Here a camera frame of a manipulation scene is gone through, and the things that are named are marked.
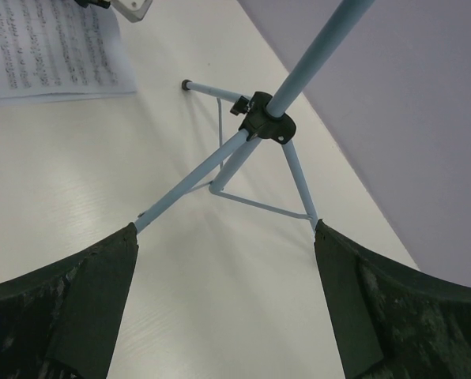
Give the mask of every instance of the lavender wall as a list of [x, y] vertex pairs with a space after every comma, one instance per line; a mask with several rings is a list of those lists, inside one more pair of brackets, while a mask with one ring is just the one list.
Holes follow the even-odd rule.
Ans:
[[[239, 1], [288, 69], [339, 4]], [[471, 1], [377, 0], [307, 96], [420, 268], [471, 286]]]

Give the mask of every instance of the music stand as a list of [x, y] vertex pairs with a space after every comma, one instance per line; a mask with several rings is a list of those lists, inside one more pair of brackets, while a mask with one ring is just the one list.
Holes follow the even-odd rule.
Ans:
[[[138, 233], [183, 195], [204, 186], [209, 186], [209, 192], [212, 194], [229, 200], [297, 219], [309, 220], [314, 230], [318, 216], [292, 142], [296, 125], [285, 112], [373, 2], [374, 0], [343, 0], [274, 96], [264, 92], [256, 92], [252, 97], [242, 96], [235, 92], [197, 84], [189, 80], [183, 81], [183, 90], [214, 96], [219, 102], [222, 99], [234, 103], [231, 113], [236, 115], [243, 113], [246, 117], [239, 131], [232, 138], [224, 144], [220, 144], [220, 147], [209, 158], [151, 208], [139, 215], [135, 221]], [[264, 139], [272, 139], [281, 144], [306, 210], [305, 214], [289, 212], [223, 192], [228, 181]], [[221, 166], [221, 169], [214, 180], [196, 186], [217, 166]]]

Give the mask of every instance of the black plastic joint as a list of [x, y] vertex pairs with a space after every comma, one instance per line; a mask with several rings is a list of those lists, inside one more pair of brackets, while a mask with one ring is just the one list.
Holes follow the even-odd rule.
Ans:
[[272, 98], [269, 93], [255, 92], [239, 130], [248, 131], [248, 140], [259, 137], [276, 141], [278, 144], [287, 144], [296, 134], [296, 124], [287, 114], [276, 118], [267, 112], [267, 104]]

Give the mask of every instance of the rubber foot cap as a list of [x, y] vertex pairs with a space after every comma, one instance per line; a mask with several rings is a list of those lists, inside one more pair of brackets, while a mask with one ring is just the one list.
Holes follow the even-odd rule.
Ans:
[[181, 88], [183, 89], [183, 91], [190, 91], [190, 89], [187, 87], [187, 84], [188, 83], [191, 83], [191, 81], [189, 81], [188, 79], [185, 79], [182, 83], [181, 83]]

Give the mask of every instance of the sheet music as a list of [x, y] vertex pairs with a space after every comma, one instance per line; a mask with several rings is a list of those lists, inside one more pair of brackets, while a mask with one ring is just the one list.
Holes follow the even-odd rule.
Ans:
[[0, 104], [135, 90], [112, 10], [74, 0], [0, 0]]

